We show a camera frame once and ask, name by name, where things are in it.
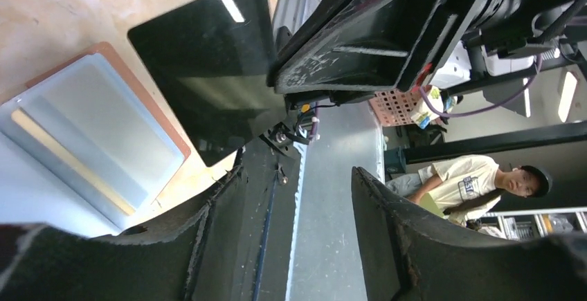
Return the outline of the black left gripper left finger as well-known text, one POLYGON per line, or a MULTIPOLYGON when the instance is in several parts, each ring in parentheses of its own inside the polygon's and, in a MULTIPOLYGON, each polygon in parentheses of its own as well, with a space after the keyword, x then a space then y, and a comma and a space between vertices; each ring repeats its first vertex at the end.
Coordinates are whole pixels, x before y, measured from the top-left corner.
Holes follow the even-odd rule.
POLYGON ((235 167, 204 193, 117 237, 2 226, 1 299, 181 300, 213 203, 241 183, 243 171, 235 167))

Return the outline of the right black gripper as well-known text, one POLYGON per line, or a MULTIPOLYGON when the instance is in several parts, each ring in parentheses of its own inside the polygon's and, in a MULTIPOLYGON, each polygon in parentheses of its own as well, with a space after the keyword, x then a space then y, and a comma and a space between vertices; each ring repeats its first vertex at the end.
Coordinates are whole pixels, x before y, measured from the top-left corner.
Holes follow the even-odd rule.
MULTIPOLYGON (((555 39, 585 5, 586 0, 487 0, 458 44, 480 48, 503 59, 533 56, 553 48, 555 39)), ((440 69, 420 76, 412 88, 440 69)), ((292 102, 330 98, 346 103, 374 92, 378 91, 307 91, 285 95, 292 102)))

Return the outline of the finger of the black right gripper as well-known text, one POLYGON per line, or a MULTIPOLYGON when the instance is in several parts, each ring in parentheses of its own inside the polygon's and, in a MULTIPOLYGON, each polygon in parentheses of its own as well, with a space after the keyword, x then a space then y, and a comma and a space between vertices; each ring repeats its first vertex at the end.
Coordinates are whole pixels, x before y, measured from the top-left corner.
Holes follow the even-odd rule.
POLYGON ((487 0, 322 0, 280 52, 277 93, 412 88, 442 67, 487 0))

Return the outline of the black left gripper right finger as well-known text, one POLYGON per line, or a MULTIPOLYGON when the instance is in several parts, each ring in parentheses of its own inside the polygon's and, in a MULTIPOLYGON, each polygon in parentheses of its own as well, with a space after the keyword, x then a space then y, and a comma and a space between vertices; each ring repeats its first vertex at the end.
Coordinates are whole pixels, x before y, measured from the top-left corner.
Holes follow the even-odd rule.
POLYGON ((459 227, 352 170, 369 300, 585 300, 586 236, 510 241, 459 227))

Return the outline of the pink leather card holder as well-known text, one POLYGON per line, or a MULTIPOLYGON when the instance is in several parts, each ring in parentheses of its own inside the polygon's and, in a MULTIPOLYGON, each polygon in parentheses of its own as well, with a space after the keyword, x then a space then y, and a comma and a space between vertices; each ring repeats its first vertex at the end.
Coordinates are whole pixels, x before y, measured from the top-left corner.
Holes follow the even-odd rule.
POLYGON ((94 44, 1 105, 1 223, 119 235, 190 153, 114 47, 94 44))

